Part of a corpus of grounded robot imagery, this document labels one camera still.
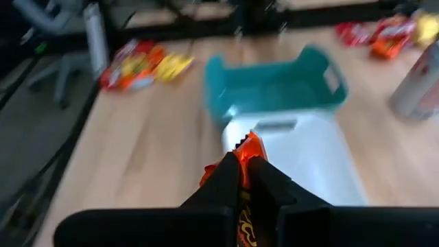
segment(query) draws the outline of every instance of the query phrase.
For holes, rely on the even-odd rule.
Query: office chair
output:
[[[30,33],[38,30],[52,36],[63,35],[67,31],[65,28],[67,23],[72,17],[81,15],[83,10],[82,0],[49,0],[46,8],[42,8],[35,0],[13,0],[12,5],[32,24]],[[30,78],[27,85],[36,86],[43,79],[57,73],[54,101],[61,108],[65,108],[67,107],[65,91],[69,76],[76,71],[90,71],[90,66],[89,55],[65,54]]]

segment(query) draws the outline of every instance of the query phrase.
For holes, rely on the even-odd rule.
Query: table surface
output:
[[[177,207],[197,188],[203,167],[222,157],[220,132],[202,101],[205,62],[223,53],[230,66],[294,59],[306,44],[324,47],[350,89],[337,112],[372,205],[439,205],[439,128],[434,119],[401,121],[388,98],[419,57],[409,50],[380,62],[316,28],[237,41],[165,43],[197,60],[177,81],[133,93],[101,92],[35,246],[50,246],[57,224],[82,209]]]

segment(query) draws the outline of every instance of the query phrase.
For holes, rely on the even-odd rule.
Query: silver can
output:
[[[396,113],[410,119],[425,120],[439,113],[439,41],[426,48],[390,103]]]

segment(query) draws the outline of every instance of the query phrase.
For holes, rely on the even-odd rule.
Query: plastic basket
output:
[[[242,113],[335,111],[348,93],[337,65],[314,46],[306,46],[292,62],[228,69],[222,57],[216,56],[205,69],[206,105],[222,126]]]

